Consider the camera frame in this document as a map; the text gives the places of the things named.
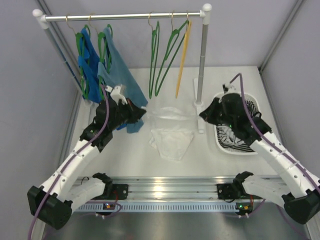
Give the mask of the white tank top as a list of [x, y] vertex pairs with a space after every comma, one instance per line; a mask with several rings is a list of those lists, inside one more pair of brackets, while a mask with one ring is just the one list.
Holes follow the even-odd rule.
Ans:
[[163, 160], [182, 161], [196, 133], [196, 114], [176, 107], [161, 107], [148, 108], [146, 117], [150, 124], [149, 145]]

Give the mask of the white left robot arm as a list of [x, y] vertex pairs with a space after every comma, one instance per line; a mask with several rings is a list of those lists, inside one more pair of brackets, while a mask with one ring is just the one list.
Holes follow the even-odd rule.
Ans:
[[30, 212], [55, 230], [63, 228], [76, 209], [86, 202], [113, 194], [113, 181], [104, 173], [74, 187], [82, 171], [98, 156], [113, 138], [113, 131], [123, 124], [135, 124], [146, 113], [129, 98], [126, 103], [110, 99], [101, 101], [95, 117], [82, 132], [74, 149], [59, 168], [39, 187], [27, 192]]

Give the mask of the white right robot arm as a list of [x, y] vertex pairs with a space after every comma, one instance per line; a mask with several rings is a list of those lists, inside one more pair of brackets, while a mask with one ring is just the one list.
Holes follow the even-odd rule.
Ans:
[[320, 211], [320, 179], [296, 160], [280, 143], [258, 112], [250, 116], [239, 93], [215, 97], [199, 116], [215, 126], [230, 127], [234, 135], [262, 157], [285, 186], [244, 171], [232, 181], [238, 198], [254, 195], [283, 208], [299, 224], [306, 224]]

